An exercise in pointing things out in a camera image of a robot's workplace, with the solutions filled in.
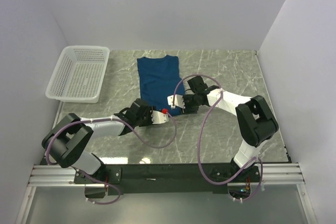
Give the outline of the blue printed t-shirt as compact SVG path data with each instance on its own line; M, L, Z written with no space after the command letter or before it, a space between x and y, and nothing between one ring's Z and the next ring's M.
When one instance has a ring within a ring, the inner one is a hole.
M156 107L158 111L168 109L171 116L181 115L181 109L171 109L167 102L167 98L174 91L179 95L185 93L182 84L176 88L181 80L178 57L169 55L163 58L142 57L137 59L137 67L141 99Z

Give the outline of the white plastic basket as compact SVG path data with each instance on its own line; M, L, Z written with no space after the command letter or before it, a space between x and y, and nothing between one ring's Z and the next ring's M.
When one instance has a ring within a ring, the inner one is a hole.
M109 60L110 49L103 46L65 47L45 95L70 103L97 103Z

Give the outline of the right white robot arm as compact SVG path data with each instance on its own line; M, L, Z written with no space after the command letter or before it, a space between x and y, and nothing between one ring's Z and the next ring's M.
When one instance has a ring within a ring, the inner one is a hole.
M200 106L226 111L237 118L243 141L230 162L233 173L253 166L255 158L265 143L279 130L278 122L265 98L257 95L246 97L225 91L219 83L208 86L204 75L189 75L187 81L191 94L175 95L182 101L178 106L183 114L196 114Z

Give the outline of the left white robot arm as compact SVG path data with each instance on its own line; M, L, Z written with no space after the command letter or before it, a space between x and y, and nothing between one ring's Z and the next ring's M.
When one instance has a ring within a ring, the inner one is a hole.
M85 151L88 142L109 135L126 135L137 126L152 125L154 109L146 101L136 99L129 108L107 118L84 119L67 114L42 141L47 164L74 167L89 175L97 173L104 169L104 163Z

